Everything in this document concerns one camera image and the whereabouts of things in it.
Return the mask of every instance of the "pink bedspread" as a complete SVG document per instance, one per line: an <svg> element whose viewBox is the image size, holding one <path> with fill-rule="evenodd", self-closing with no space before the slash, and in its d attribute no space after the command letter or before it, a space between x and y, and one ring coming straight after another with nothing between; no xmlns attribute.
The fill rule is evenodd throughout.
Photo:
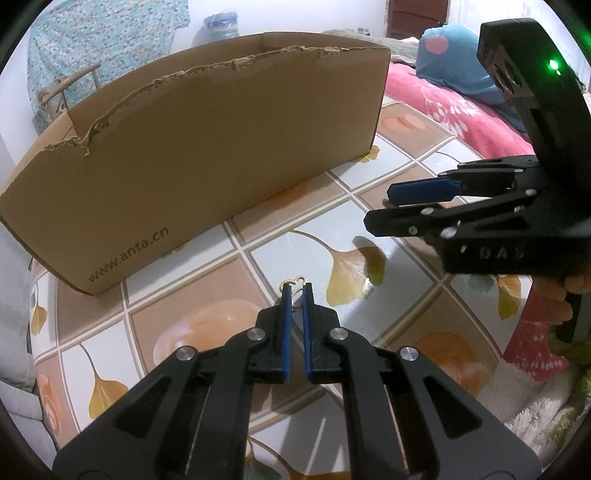
<svg viewBox="0 0 591 480"><path fill-rule="evenodd" d="M417 78L411 67L390 64L385 93L435 120L482 158L534 153L531 144L492 108ZM538 305L533 290L503 358L541 382L565 369L568 362L550 352L548 326L541 322L544 313Z"/></svg>
<svg viewBox="0 0 591 480"><path fill-rule="evenodd" d="M530 143L492 108L419 79L414 69L406 65L390 64L386 95L432 118L460 137L482 158L534 152Z"/></svg>

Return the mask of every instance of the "bed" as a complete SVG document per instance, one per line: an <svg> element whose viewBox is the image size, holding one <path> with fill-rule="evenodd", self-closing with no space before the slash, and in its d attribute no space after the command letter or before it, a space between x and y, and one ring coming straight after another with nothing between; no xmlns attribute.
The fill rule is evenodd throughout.
<svg viewBox="0 0 591 480"><path fill-rule="evenodd" d="M391 183L532 153L493 110L418 79L405 63L390 65L367 155L228 219L99 297L34 263L31 347L60 446L176 348L223 345L277 302L285 281L309 280L344 326L384 348L415 345L552 460L561 443L544 439L577 379L550 352L547 327L521 318L531 280L448 275L421 239L373 238L363 227ZM276 480L347 478L342 394L307 383L298 315L290 383L255 389L246 468ZM544 415L519 423L540 395Z"/></svg>

